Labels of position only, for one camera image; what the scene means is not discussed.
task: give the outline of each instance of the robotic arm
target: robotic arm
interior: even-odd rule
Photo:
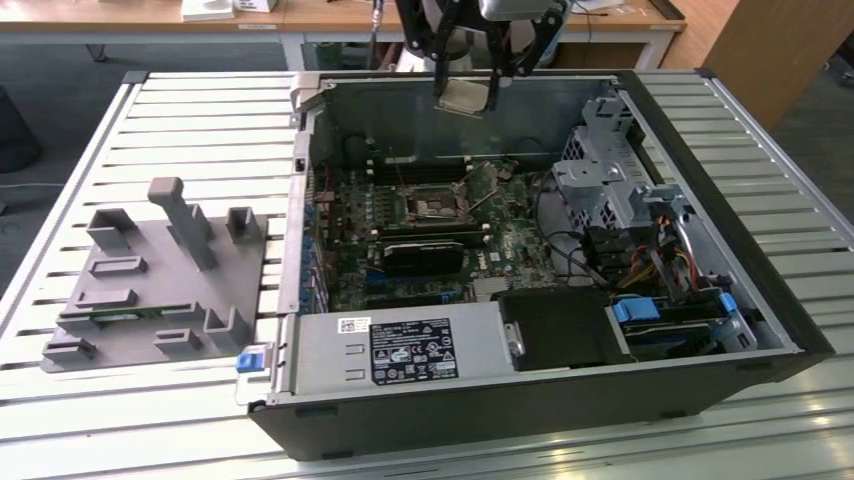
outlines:
[[[441,17],[437,27],[427,21],[421,2],[435,1]],[[491,76],[484,110],[493,110],[501,77],[527,76],[563,28],[565,0],[395,0],[409,51],[435,64],[433,94],[440,98],[448,84],[448,42],[456,28],[485,33]],[[513,52],[509,22],[527,20],[533,40]]]

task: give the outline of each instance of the motherboard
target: motherboard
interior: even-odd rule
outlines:
[[[504,159],[392,159],[318,175],[329,310],[488,301],[561,281],[532,219],[540,172]]]

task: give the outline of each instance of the gray 3d printed holder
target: gray 3d printed holder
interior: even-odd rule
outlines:
[[[168,221],[94,212],[94,246],[53,338],[46,372],[230,356],[252,343],[266,219],[248,207],[206,219],[178,178],[154,178],[148,200]]]

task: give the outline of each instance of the gray floor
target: gray floor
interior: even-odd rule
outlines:
[[[110,46],[93,63],[82,46],[0,46],[0,85],[38,137],[44,154],[0,185],[64,183],[128,70],[281,70],[276,45]],[[854,89],[819,75],[774,131],[842,211],[854,217]],[[9,206],[0,216],[0,293],[48,214],[58,188],[0,189]]]

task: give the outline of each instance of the desk leg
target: desk leg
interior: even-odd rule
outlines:
[[[661,64],[661,59],[667,53],[667,47],[672,41],[672,32],[661,31],[653,35],[652,40],[643,46],[640,57],[635,68],[637,70],[652,70]]]
[[[305,44],[305,34],[301,32],[288,32],[278,35],[281,50],[284,50],[284,62],[288,71],[305,71],[305,58],[302,56],[302,45]]]

